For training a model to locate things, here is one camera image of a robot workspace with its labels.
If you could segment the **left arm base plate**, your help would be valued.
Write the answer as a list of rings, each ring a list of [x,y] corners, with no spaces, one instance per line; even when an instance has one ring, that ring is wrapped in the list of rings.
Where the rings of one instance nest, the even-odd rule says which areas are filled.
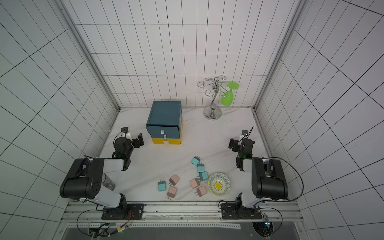
[[[114,209],[104,209],[102,220],[141,220],[144,212],[144,204],[126,204]]]

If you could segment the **teal plug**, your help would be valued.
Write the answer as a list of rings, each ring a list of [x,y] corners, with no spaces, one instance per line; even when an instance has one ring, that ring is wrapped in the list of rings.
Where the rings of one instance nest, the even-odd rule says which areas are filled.
[[[194,165],[194,166],[198,166],[200,164],[200,158],[199,157],[194,157],[191,161],[191,163]]]
[[[205,181],[209,179],[208,173],[207,172],[200,172],[199,173],[199,179],[200,181]]]
[[[204,164],[198,164],[197,165],[197,171],[198,171],[198,173],[205,172],[205,165]]]
[[[167,190],[167,183],[166,181],[162,180],[158,182],[158,191],[163,192]]]

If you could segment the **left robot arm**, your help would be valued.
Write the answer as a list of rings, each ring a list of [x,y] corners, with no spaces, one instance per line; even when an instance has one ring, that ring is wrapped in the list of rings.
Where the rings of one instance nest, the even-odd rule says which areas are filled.
[[[89,201],[103,207],[103,220],[141,219],[143,204],[128,204],[124,194],[115,193],[108,173],[126,171],[134,149],[144,145],[143,134],[129,139],[123,133],[114,140],[111,158],[84,157],[74,160],[60,187],[60,196],[76,201]]]

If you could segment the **yellow bottom drawer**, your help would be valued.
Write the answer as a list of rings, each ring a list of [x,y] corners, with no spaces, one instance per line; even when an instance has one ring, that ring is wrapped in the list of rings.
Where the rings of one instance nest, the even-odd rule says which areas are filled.
[[[154,144],[157,145],[180,145],[181,139],[158,139],[158,138],[152,138],[152,141]]]

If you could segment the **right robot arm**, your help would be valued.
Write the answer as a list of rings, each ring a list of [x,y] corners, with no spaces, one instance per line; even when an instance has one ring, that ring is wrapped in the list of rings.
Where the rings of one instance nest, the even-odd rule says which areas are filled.
[[[251,190],[255,200],[249,204],[243,201],[244,194],[240,193],[235,200],[234,208],[238,215],[253,215],[259,211],[260,203],[287,200],[288,184],[283,171],[281,160],[275,158],[254,157],[252,150],[255,142],[242,138],[230,139],[229,149],[236,152],[236,166],[242,172],[251,174]]]

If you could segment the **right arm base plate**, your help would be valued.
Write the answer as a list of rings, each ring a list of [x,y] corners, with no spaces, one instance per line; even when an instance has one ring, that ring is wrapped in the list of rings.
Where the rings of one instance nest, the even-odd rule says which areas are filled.
[[[220,201],[218,206],[223,220],[261,220],[263,218],[262,213],[246,208],[242,204],[237,206],[235,203]]]

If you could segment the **teal drawer cabinet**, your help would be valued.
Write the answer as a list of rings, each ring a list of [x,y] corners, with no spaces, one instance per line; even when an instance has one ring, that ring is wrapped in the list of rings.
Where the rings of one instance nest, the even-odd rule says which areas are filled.
[[[180,139],[182,102],[153,101],[146,129],[153,139]]]

